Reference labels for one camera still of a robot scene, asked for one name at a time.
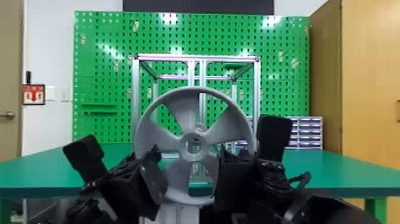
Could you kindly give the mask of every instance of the green table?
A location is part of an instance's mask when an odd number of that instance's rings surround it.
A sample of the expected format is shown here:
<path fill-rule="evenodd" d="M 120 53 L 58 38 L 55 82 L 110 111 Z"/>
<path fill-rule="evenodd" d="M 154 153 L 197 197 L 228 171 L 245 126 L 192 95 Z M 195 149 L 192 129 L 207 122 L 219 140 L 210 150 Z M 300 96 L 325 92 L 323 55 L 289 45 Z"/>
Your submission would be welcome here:
<path fill-rule="evenodd" d="M 102 146 L 107 168 L 131 152 L 128 144 Z M 364 198 L 366 209 L 386 223 L 386 199 L 400 195 L 400 171 L 327 151 L 286 151 L 289 177 L 310 171 L 308 189 L 340 198 Z M 0 223 L 10 222 L 12 198 L 76 196 L 83 185 L 61 148 L 0 163 Z"/>

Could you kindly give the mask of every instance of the robotic hand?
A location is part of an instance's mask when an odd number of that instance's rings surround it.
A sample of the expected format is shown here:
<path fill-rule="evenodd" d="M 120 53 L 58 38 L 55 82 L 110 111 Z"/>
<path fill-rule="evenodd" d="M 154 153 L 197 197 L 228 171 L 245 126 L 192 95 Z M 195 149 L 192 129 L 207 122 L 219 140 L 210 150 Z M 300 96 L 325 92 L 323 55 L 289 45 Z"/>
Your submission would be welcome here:
<path fill-rule="evenodd" d="M 168 187 L 157 165 L 161 153 L 156 145 L 140 160 L 132 153 L 109 171 L 101 161 L 104 152 L 93 135 L 66 145 L 63 151 L 85 182 L 79 199 L 67 211 L 65 224 L 131 224 L 137 223 L 139 216 L 155 220 Z M 99 201 L 94 199 L 98 193 L 117 220 L 99 209 Z"/>
<path fill-rule="evenodd" d="M 380 223 L 342 200 L 306 191 L 309 172 L 287 178 L 282 158 L 292 122 L 263 116 L 258 124 L 258 155 L 236 156 L 226 150 L 221 153 L 214 209 L 242 214 L 237 216 L 241 221 L 233 219 L 233 223 L 243 224 L 260 224 L 261 220 L 270 224 Z"/>

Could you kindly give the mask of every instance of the red sign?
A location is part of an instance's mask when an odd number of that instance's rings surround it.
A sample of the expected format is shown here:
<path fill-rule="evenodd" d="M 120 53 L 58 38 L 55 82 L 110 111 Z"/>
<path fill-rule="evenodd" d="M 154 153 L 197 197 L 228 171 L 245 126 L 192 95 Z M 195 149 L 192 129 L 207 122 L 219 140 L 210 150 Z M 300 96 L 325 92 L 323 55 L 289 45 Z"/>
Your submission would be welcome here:
<path fill-rule="evenodd" d="M 23 85 L 24 105 L 44 105 L 45 85 Z"/>

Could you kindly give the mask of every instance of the light switch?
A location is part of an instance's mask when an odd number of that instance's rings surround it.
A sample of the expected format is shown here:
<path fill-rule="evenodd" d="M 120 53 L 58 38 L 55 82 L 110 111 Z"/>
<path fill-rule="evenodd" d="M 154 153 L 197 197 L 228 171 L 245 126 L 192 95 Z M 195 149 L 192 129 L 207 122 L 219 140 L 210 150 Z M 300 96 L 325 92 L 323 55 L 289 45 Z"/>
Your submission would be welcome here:
<path fill-rule="evenodd" d="M 45 95 L 46 95 L 45 97 L 46 101 L 55 101 L 55 87 L 46 86 Z"/>
<path fill-rule="evenodd" d="M 61 88 L 61 102 L 69 102 L 71 100 L 71 89 L 69 86 Z"/>

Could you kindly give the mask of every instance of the black ceiling panel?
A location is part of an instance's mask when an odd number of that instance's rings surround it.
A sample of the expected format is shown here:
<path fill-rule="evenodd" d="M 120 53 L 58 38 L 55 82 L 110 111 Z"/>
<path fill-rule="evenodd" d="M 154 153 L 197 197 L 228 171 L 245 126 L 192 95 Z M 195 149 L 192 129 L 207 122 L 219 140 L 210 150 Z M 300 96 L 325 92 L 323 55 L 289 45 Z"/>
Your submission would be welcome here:
<path fill-rule="evenodd" d="M 274 0 L 124 0 L 123 7 L 128 12 L 274 14 Z"/>

